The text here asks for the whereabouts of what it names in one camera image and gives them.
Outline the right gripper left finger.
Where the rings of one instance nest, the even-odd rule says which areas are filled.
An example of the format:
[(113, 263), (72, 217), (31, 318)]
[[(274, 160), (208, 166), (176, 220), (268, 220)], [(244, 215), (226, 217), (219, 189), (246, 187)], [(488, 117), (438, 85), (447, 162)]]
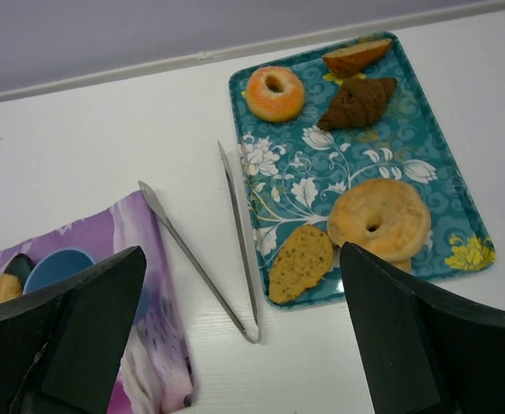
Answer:
[(127, 248), (0, 304), (0, 413), (105, 413), (141, 296)]

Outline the metal tongs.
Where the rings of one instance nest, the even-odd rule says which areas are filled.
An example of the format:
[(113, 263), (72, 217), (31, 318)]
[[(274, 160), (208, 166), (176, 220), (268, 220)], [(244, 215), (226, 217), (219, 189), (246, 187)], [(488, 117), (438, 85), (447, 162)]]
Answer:
[(191, 249), (186, 245), (174, 225), (171, 223), (166, 211), (164, 210), (163, 206), (161, 205), (161, 202), (157, 195), (155, 194), (155, 191), (145, 182), (139, 180), (138, 185), (140, 187), (141, 193), (144, 196), (146, 203), (148, 207), (154, 212), (157, 220), (167, 229), (168, 233), (173, 237), (175, 240), (176, 244), (179, 246), (181, 251), (184, 253), (184, 255), (189, 259), (195, 270), (198, 272), (199, 276), (201, 279), (205, 282), (205, 284), (208, 286), (209, 290), (215, 297), (215, 299), (218, 301), (218, 303), (221, 305), (227, 316), (230, 318), (230, 320), (234, 323), (234, 325), (237, 327), (237, 330), (241, 333), (243, 338), (251, 344), (259, 344), (261, 341), (261, 327), (260, 327), (260, 321), (259, 321), (259, 313), (258, 313), (258, 306), (257, 306), (257, 300), (256, 300), (256, 293), (255, 293), (255, 288), (253, 285), (253, 278), (252, 278), (252, 272), (251, 272), (251, 265), (249, 263), (249, 256), (248, 256), (248, 251), (246, 247), (246, 240), (244, 236), (244, 231), (243, 231), (243, 225), (241, 221), (241, 216), (240, 216), (240, 209), (239, 209), (239, 203), (237, 200), (237, 191), (235, 187), (235, 180), (233, 177), (233, 173), (231, 171), (230, 167), (230, 162), (227, 156), (227, 153), (225, 152), (222, 144), (220, 141), (218, 141), (218, 151), (221, 156), (221, 161), (223, 162), (224, 166), (224, 174), (225, 178), (227, 181), (228, 185), (228, 190), (230, 194), (230, 202), (231, 202), (231, 208), (233, 212), (233, 217), (234, 217), (234, 223), (237, 231), (237, 239), (238, 239), (238, 244), (240, 248), (240, 253), (242, 257), (242, 263), (243, 263), (243, 270), (247, 282), (247, 287), (248, 287), (248, 292), (249, 292), (249, 301), (250, 301), (250, 306), (252, 310), (252, 315), (254, 318), (254, 322), (256, 324), (257, 328), (257, 335), (255, 337), (251, 336), (244, 324), (241, 322), (241, 320), (238, 318), (237, 314), (235, 311), (230, 307), (229, 303), (226, 301), (222, 293), (218, 290), (214, 282), (211, 280), (210, 276), (206, 272), (206, 270), (202, 267), (198, 259), (195, 257)]

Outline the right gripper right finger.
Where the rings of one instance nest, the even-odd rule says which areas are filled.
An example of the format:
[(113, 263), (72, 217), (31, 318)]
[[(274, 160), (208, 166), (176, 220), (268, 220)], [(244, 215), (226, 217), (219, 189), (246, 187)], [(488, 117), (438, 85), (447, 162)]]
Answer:
[(340, 265), (375, 412), (505, 413), (505, 310), (350, 242)]

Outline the long yellow bread loaf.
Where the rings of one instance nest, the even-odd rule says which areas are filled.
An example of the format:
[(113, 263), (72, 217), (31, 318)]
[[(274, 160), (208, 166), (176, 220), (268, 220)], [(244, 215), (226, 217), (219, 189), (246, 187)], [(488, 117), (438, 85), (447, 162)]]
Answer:
[(22, 285), (18, 277), (3, 273), (0, 276), (0, 304), (22, 295)]

